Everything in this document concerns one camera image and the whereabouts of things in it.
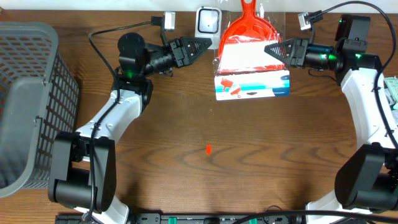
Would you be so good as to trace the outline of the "red dustpan brush package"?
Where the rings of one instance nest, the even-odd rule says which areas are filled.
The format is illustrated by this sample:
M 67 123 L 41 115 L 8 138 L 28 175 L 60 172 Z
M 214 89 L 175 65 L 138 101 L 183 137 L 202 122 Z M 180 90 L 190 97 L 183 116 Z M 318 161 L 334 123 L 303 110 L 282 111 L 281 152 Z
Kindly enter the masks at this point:
M 241 1 L 242 14 L 221 36 L 215 55 L 215 96 L 218 101 L 287 96 L 290 72 L 264 51 L 282 40 L 280 32 L 256 1 Z

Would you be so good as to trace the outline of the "pale green wipes packet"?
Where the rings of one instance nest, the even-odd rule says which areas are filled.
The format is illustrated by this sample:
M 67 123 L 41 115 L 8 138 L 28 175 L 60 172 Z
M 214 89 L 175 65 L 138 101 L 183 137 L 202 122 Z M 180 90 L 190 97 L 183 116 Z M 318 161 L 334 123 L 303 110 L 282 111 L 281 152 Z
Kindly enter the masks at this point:
M 384 79 L 384 83 L 387 86 L 387 89 L 389 90 L 389 93 L 391 95 L 391 98 L 394 101 L 393 108 L 396 110 L 397 109 L 397 77 L 387 77 Z

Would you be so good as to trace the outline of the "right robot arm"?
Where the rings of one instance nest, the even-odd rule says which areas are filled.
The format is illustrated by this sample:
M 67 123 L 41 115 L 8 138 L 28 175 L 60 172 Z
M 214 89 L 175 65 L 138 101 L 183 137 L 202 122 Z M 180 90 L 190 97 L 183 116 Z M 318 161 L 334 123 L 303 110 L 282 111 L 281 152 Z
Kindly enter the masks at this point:
M 291 67 L 333 71 L 353 117 L 358 150 L 338 171 L 333 191 L 306 205 L 307 223 L 397 210 L 397 125 L 380 58 L 366 51 L 370 23 L 369 17 L 343 14 L 334 47 L 295 38 L 264 48 Z

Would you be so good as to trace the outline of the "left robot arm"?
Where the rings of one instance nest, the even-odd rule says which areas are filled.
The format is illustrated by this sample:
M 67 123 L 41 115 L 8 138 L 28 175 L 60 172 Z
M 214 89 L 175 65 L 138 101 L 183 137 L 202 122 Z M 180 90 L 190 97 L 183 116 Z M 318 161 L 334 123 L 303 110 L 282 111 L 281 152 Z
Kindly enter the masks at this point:
M 155 73 L 192 65 L 211 45 L 210 38 L 181 37 L 147 44 L 137 33 L 118 40 L 118 68 L 109 100 L 74 133 L 55 137 L 50 169 L 50 201 L 81 212 L 82 223 L 129 223 L 130 209 L 115 195 L 116 145 L 150 102 Z

